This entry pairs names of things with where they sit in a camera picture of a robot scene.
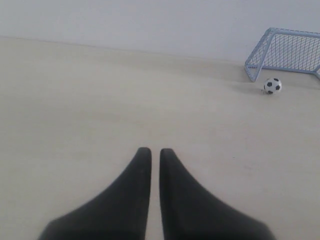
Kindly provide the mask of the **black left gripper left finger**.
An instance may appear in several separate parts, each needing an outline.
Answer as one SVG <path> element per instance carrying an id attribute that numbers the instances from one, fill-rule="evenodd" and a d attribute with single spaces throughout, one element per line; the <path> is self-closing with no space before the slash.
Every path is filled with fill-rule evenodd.
<path id="1" fill-rule="evenodd" d="M 152 153 L 140 147 L 119 177 L 79 208 L 52 220 L 40 240 L 143 240 L 149 212 Z"/>

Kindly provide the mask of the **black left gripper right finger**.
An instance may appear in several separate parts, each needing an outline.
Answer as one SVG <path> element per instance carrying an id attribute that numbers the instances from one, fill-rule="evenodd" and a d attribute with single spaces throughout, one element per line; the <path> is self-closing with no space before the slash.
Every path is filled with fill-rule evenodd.
<path id="1" fill-rule="evenodd" d="M 173 149 L 159 158 L 159 194 L 166 240 L 273 240 L 267 225 L 224 203 L 184 167 Z"/>

